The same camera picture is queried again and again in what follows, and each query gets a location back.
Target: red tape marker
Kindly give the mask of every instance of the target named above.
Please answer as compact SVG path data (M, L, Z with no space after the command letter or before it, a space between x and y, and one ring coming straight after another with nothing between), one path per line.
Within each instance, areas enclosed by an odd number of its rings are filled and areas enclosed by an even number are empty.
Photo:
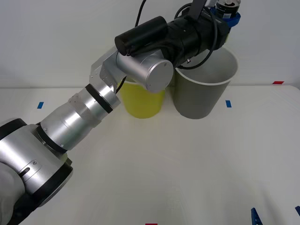
M283 83L284 83L284 81L274 81L273 84L283 84Z

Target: silver cylinder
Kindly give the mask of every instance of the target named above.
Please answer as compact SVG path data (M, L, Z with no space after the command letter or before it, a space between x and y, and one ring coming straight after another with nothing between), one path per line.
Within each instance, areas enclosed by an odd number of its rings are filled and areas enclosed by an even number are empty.
M90 88L94 90L92 94L86 88L82 89L41 121L46 135L64 150L73 149L108 115L98 98L111 109L120 104L115 93L102 80Z
M140 54L136 57L117 55L117 66L146 90L164 90L173 76L173 64L164 59L161 51Z
M37 125L26 125L0 140L0 162L18 174L26 168L22 180L25 189L33 194L64 164L37 138Z

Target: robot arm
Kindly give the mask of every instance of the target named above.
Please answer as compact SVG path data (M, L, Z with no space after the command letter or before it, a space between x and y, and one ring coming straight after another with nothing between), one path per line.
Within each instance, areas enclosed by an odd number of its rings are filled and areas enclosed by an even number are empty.
M205 2L194 0L188 13L170 23L159 16L117 36L116 46L92 65L90 83L40 123L12 119L0 124L0 169L5 164L23 184L10 194L0 192L0 203L10 203L10 209L0 207L0 219L5 218L0 225L7 224L13 205L8 224L19 224L70 179L67 151L120 104L116 92L122 79L128 76L146 90L159 92L170 83L175 67L224 44L229 28L218 19L214 33L212 18L202 12ZM1 177L1 185L4 179L8 176Z

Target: blue tape marker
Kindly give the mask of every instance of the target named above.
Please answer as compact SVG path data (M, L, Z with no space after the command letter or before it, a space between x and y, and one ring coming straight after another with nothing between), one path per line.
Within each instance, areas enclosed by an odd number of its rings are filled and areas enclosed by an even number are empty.
M230 102L230 100L226 100L226 105L227 105L227 108L231 108L231 102Z
M44 102L40 102L37 106L38 109L41 109L43 107Z
M297 213L298 213L299 216L300 216L300 206L297 206L295 209L296 209Z

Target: blue component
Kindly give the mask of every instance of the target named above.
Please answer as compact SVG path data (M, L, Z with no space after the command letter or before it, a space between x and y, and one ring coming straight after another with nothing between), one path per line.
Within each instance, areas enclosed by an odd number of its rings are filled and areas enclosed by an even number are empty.
M300 216L300 206L297 206L295 209L296 209L297 213L298 213L299 216Z
M216 8L210 8L210 10L213 12L214 15L216 14ZM240 18L241 18L240 14L237 13L234 18L222 19L222 20L227 22L229 28L231 28L238 25L238 23L240 22Z
M230 100L226 100L227 108L232 108Z
M261 219L259 218L256 209L253 208L251 210L251 219L252 219L252 225L263 225Z
M40 102L37 106L38 109L41 109L43 107L44 102Z

